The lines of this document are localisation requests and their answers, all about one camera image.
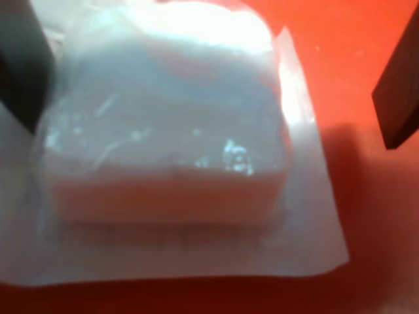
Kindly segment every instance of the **plastic bag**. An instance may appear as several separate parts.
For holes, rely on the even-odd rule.
[[[58,218],[276,218],[289,140],[276,49],[256,14],[170,1],[107,7],[76,25],[41,126],[39,173]]]
[[[282,111],[293,147],[280,215],[256,227],[68,224],[49,215],[39,185],[21,176],[10,195],[15,200],[20,194],[24,200],[9,200],[1,208],[0,280],[50,285],[212,275],[307,276],[347,262],[310,97],[287,30],[276,45]]]

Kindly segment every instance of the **black object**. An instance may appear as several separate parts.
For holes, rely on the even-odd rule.
[[[387,149],[419,129],[419,6],[373,92]]]
[[[52,52],[26,0],[0,0],[0,100],[34,132],[44,108]]]

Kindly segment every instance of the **red surface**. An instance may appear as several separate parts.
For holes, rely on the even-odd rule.
[[[417,0],[249,0],[295,39],[352,261],[311,279],[0,288],[6,313],[419,311],[419,134],[386,152],[371,92]]]

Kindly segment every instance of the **clear plastic wrap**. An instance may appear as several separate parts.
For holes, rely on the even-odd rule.
[[[50,208],[111,224],[274,219],[289,140],[268,27],[245,7],[139,3],[67,35],[41,126]]]

